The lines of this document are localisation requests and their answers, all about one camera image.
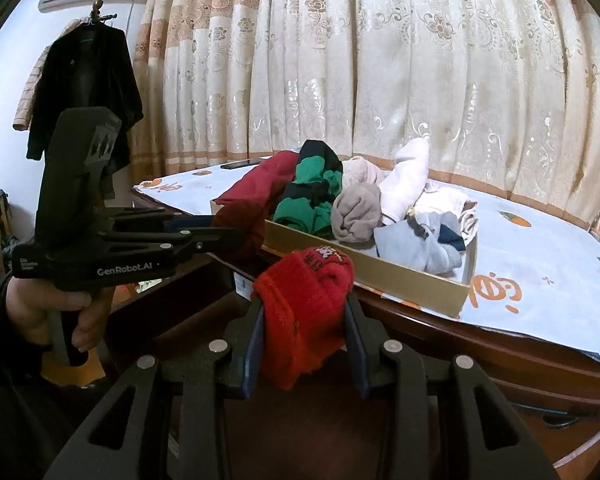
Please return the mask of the person's left forearm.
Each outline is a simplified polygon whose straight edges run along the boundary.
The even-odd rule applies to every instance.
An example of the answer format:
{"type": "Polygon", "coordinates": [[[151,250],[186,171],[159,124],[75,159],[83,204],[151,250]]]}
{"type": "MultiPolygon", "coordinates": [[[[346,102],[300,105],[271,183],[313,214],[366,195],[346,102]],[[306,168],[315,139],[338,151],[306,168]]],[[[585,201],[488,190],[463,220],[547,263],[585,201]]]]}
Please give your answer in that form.
{"type": "Polygon", "coordinates": [[[21,388],[30,377],[29,345],[6,310],[8,277],[0,274],[0,479],[39,479],[44,437],[21,388]]]}

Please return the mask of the person's left hand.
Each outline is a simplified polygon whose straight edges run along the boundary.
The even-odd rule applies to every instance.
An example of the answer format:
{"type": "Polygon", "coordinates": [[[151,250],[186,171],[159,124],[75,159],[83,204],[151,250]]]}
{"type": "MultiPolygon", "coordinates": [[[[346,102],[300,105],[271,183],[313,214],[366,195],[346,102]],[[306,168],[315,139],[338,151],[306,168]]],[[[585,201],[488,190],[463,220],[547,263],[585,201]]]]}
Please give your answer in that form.
{"type": "Polygon", "coordinates": [[[6,289],[9,318],[32,344],[52,342],[50,312],[78,312],[71,343],[79,352],[94,349],[104,336],[111,312],[114,288],[104,288],[95,298],[88,292],[64,292],[52,283],[28,278],[12,278],[6,289]]]}

